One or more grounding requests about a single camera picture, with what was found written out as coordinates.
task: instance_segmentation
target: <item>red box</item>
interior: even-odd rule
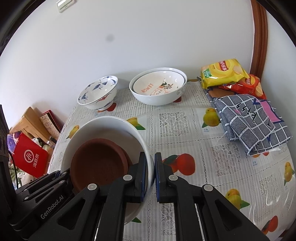
[[[15,147],[15,165],[24,172],[41,177],[44,174],[48,153],[25,134],[21,134]]]

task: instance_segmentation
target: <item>terracotta saucer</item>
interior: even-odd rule
[[[126,175],[131,160],[127,153],[114,142],[98,138],[81,145],[75,152],[70,175],[76,191],[88,184],[106,185]]]

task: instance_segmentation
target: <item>potato chip bag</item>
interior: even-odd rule
[[[246,71],[235,58],[210,64],[201,69],[202,87],[204,89],[210,86],[236,83],[242,78],[248,77]]]
[[[219,89],[231,90],[237,94],[250,94],[259,99],[266,100],[262,90],[260,79],[257,76],[249,74],[248,78],[243,78],[235,84],[225,84],[219,86]]]

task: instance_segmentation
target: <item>blue plaid towel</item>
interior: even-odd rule
[[[270,101],[248,94],[212,98],[207,90],[205,93],[220,117],[227,138],[239,140],[247,155],[266,152],[292,138]]]

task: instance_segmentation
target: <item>white wall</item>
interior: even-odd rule
[[[293,135],[288,146],[296,165],[296,48],[280,24],[269,13],[267,17],[268,45],[262,87]]]
[[[250,0],[78,0],[59,13],[46,0],[0,57],[0,103],[8,126],[28,106],[65,121],[81,89],[105,76],[120,87],[138,73],[174,67],[196,78],[201,66],[237,58],[249,71]]]

